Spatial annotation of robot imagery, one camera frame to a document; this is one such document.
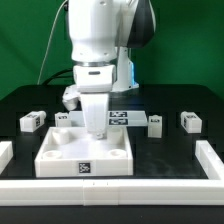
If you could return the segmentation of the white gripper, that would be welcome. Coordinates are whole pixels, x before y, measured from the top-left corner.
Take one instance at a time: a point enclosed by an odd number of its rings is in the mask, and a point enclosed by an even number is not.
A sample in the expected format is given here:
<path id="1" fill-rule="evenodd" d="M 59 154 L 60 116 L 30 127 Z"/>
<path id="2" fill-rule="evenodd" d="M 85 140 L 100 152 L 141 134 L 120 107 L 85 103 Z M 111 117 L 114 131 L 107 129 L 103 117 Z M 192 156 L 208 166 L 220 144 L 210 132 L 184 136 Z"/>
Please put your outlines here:
<path id="1" fill-rule="evenodd" d="M 81 94 L 81 105 L 87 131 L 103 139 L 107 128 L 108 93 Z"/>

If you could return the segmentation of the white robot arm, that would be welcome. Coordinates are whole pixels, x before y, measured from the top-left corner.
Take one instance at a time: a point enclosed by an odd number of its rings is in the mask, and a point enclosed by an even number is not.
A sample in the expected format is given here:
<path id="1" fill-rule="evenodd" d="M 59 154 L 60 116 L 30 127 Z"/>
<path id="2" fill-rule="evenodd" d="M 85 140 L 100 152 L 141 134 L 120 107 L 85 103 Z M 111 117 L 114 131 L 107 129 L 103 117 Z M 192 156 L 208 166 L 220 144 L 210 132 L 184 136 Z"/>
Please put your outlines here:
<path id="1" fill-rule="evenodd" d="M 154 10 L 150 0 L 68 0 L 68 27 L 75 84 L 63 103 L 69 110 L 81 105 L 87 131 L 102 138 L 109 94 L 130 88 L 127 51 L 152 39 Z"/>

